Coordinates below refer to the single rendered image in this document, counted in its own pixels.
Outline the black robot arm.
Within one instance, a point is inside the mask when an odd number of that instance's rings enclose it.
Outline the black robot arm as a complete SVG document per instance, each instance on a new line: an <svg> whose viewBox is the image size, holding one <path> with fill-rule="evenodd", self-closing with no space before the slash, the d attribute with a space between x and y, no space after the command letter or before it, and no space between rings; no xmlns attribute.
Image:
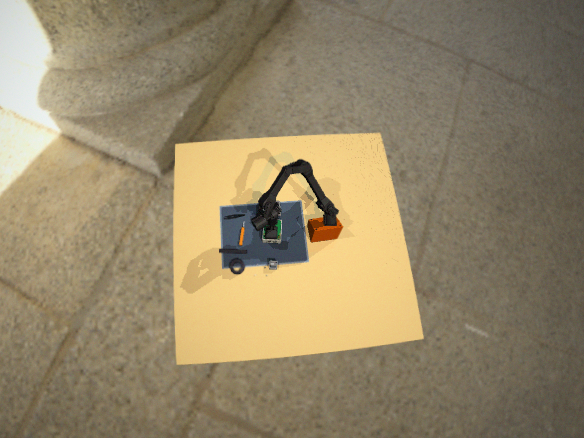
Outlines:
<svg viewBox="0 0 584 438"><path fill-rule="evenodd" d="M280 213L282 210L278 205L274 207L276 197L288 177L291 174L297 173L301 173L305 177L315 196L317 197L317 201L315 203L319 209L324 211L324 225L337 226L337 214L339 213L339 210L324 194L322 188L313 175L313 168L311 163L300 158L297 161L289 163L288 165L284 165L269 190L259 198L259 213L256 213L256 216L251 219L252 225L257 231L261 230L266 225L269 225L268 221L274 222L277 220L278 213Z"/></svg>

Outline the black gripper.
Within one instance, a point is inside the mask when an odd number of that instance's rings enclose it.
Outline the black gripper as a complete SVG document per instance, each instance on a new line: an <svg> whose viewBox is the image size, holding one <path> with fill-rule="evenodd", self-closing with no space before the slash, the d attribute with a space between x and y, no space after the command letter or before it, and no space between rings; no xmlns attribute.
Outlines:
<svg viewBox="0 0 584 438"><path fill-rule="evenodd" d="M274 204L274 207L275 207L276 205L278 205L278 206L279 206L279 203L276 203L276 202L275 202L275 204ZM268 221L268 223L269 223L269 225L268 225L268 226L266 226L266 230L265 230L265 238L266 238L266 239L277 239L277 234L278 234L278 226L275 226L275 225L278 225L278 218L277 218L277 220L276 220L276 221L274 221L274 222L270 222L270 221ZM270 226L270 225L271 225L271 226ZM273 226L273 225L274 225L274 226Z"/></svg>

